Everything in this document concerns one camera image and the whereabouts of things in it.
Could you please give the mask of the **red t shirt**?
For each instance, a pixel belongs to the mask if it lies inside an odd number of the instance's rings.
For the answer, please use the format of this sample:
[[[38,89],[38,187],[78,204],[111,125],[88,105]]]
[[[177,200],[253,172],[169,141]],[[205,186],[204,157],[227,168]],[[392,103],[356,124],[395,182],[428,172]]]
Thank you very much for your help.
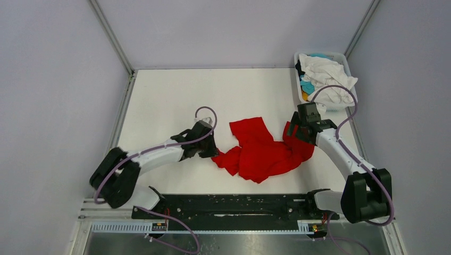
[[[290,122],[285,124],[282,141],[273,139],[262,117],[230,122],[229,126],[239,145],[219,152],[212,161],[232,176],[260,184],[292,171],[313,156],[312,144],[286,135]]]

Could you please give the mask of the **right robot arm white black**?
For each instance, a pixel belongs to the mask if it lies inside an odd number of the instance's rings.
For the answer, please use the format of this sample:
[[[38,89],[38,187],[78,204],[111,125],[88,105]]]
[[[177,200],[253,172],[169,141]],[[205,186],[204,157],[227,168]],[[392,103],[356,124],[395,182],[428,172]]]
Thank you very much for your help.
[[[308,192],[305,212],[313,219],[331,212],[344,215],[350,223],[386,226],[395,218],[391,175],[385,168],[374,168],[351,150],[339,133],[341,127],[332,120],[315,117],[309,121],[299,112],[293,113],[286,134],[322,150],[346,181],[342,191]]]

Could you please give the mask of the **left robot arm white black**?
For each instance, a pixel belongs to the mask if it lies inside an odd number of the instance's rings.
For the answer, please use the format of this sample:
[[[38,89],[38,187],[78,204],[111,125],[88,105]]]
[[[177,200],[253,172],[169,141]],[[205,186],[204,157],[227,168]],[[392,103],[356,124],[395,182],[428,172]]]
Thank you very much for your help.
[[[138,186],[139,177],[195,155],[201,158],[218,156],[212,123],[209,117],[198,120],[191,129],[143,151],[111,149],[89,180],[96,191],[96,204],[106,203],[112,209],[137,206],[144,208],[152,218],[161,217],[165,211],[163,196],[153,187]]]

